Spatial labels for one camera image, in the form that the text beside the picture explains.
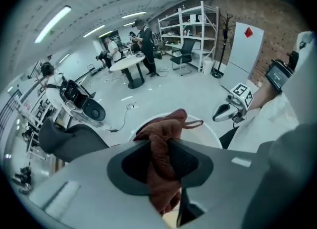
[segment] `black cap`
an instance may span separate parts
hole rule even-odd
[[[143,20],[140,19],[140,18],[137,18],[135,21],[134,21],[134,26],[138,26],[138,25],[143,25]]]

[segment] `power cord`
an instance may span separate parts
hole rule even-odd
[[[159,75],[158,73],[156,73],[157,76],[159,76],[159,77],[167,77],[168,74],[169,74],[169,69],[168,69],[168,67],[166,67],[166,68],[160,68],[158,71],[159,71],[159,72],[167,72],[167,74],[166,74],[165,76],[161,76],[161,75]]]
[[[107,131],[110,131],[110,133],[116,133],[116,132],[120,131],[121,129],[123,129],[123,127],[125,126],[125,117],[127,115],[128,110],[130,110],[131,108],[135,108],[136,104],[137,104],[136,102],[127,104],[126,111],[125,111],[124,117],[123,117],[123,125],[122,125],[122,127],[120,129],[106,129],[106,128],[103,128],[103,129],[107,130]]]

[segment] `brick wall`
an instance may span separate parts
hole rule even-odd
[[[259,27],[264,30],[264,43],[262,52],[250,80],[258,85],[261,82],[271,59],[281,59],[288,62],[287,52],[293,50],[297,35],[308,31],[309,27],[297,8],[289,0],[203,0],[206,5],[219,7],[219,12],[225,16],[226,13],[233,15],[230,25],[241,22]],[[178,4],[186,8],[198,6],[199,0],[188,0]],[[171,8],[157,18],[173,14]],[[153,30],[158,30],[157,18],[150,22]],[[219,22],[218,39],[216,47],[216,59],[219,58],[222,47],[222,23]],[[206,36],[212,32],[212,28],[206,28]],[[228,41],[222,63],[227,64],[233,43],[234,27],[228,33]],[[205,41],[205,48],[211,49],[212,42]]]

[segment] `black table base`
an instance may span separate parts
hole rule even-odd
[[[133,79],[132,76],[131,76],[131,73],[130,73],[129,69],[125,68],[125,69],[123,70],[123,71],[124,71],[124,74],[126,75],[126,77],[127,77],[128,80],[129,80],[128,87],[129,87],[130,89],[138,88],[138,87],[140,87],[141,85],[144,84],[144,78],[143,78],[143,75],[142,75],[142,72],[141,72],[141,69],[140,69],[140,66],[139,66],[138,63],[137,63],[137,68],[138,68],[138,71],[139,71],[139,74],[140,74],[140,77],[141,77],[141,78]]]

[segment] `small screen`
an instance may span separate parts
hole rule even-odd
[[[275,83],[278,89],[286,83],[288,77],[276,66],[273,66],[272,69],[269,70],[267,75],[271,78],[271,80]]]

